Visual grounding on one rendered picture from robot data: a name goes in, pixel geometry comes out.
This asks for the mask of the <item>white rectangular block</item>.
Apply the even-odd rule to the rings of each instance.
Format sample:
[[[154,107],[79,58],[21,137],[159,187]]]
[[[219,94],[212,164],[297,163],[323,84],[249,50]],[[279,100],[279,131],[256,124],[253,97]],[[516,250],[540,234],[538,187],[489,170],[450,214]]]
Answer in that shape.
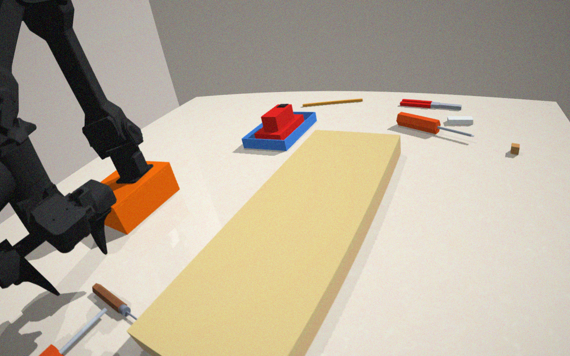
[[[447,122],[449,125],[472,125],[473,118],[472,116],[447,116]]]

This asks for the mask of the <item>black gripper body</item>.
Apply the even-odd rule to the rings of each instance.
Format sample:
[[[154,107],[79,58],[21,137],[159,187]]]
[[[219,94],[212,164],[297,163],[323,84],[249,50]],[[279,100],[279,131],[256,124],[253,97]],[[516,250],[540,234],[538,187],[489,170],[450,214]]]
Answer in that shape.
[[[14,212],[17,214],[19,219],[25,225],[25,217],[23,215],[22,205],[28,200],[33,200],[34,204],[38,204],[40,201],[47,197],[45,188],[48,185],[53,184],[47,173],[42,176],[42,178],[16,194],[13,194],[12,199],[9,201],[10,205],[13,207]],[[114,192],[107,184],[102,184],[97,180],[89,180],[83,184],[92,193],[94,200],[97,205],[96,213],[104,213],[108,208],[117,203],[117,198]],[[29,231],[27,229],[27,231]],[[43,239],[40,242],[35,241],[31,234],[24,237],[15,245],[10,245],[7,239],[0,243],[0,287],[2,289],[8,288],[14,282],[18,281],[25,272],[29,270],[27,264],[23,257],[27,256],[30,252],[33,252],[38,246],[43,244],[46,240]]]

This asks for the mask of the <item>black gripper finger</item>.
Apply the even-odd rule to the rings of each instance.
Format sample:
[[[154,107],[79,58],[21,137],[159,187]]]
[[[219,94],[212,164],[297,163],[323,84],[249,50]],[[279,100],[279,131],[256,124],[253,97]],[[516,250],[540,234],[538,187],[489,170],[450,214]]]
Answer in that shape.
[[[22,282],[32,282],[33,284],[39,285],[42,288],[47,289],[49,292],[59,296],[60,293],[57,292],[57,289],[54,288],[54,286],[43,275],[41,275],[41,273],[39,273],[29,261],[26,261],[25,257],[23,257],[23,259],[25,260],[25,264],[27,264],[29,270],[13,284],[17,286]]]
[[[108,254],[108,249],[106,246],[105,240],[105,232],[104,232],[104,221],[107,215],[111,212],[111,207],[108,208],[104,213],[97,213],[91,220],[89,220],[89,224],[92,228],[91,234],[96,242],[98,248],[104,253],[105,255]]]

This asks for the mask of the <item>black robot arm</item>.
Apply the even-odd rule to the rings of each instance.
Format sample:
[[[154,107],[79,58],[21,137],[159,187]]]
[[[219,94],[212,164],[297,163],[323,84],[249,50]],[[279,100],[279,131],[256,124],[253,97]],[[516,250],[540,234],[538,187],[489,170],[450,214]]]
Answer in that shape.
[[[0,0],[0,212],[13,194],[46,172],[29,138],[36,125],[17,117],[19,85],[12,65],[22,21],[48,43],[85,113],[82,133],[102,160],[110,156],[120,176],[116,183],[135,184],[153,167],[139,148],[144,141],[141,129],[104,95],[73,31],[73,14],[71,0]],[[35,241],[45,239],[59,252],[69,253],[91,233],[96,202],[84,185],[65,196],[55,184],[45,191],[47,197],[38,204],[23,203],[25,225]]]

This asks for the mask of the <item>brown-handled awl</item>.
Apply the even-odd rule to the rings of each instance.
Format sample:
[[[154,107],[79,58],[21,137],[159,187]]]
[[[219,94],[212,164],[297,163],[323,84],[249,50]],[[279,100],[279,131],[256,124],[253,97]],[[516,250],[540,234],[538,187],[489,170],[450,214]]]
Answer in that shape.
[[[131,309],[127,306],[127,304],[109,292],[108,289],[104,288],[101,284],[96,283],[94,286],[92,286],[92,289],[93,293],[105,301],[105,303],[111,306],[111,308],[113,308],[115,311],[124,315],[124,317],[130,315],[131,317],[135,318],[135,320],[137,320],[137,318],[130,313]]]

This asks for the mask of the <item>blue shallow tray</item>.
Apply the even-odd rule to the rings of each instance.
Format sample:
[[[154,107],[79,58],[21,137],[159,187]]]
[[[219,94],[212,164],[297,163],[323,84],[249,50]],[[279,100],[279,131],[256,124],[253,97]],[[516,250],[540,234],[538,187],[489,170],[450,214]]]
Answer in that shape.
[[[317,122],[315,112],[294,111],[293,114],[303,114],[304,122],[299,125],[299,127],[285,140],[255,139],[255,133],[263,128],[263,124],[261,123],[241,139],[244,148],[287,151],[313,124],[315,124],[315,122]]]

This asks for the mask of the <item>tan wooden floor panel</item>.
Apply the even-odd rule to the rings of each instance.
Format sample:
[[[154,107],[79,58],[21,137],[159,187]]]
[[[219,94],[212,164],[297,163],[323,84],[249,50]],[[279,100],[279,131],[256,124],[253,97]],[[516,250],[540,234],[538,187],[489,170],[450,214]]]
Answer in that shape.
[[[315,130],[127,333],[152,356],[305,356],[400,155],[397,134]]]

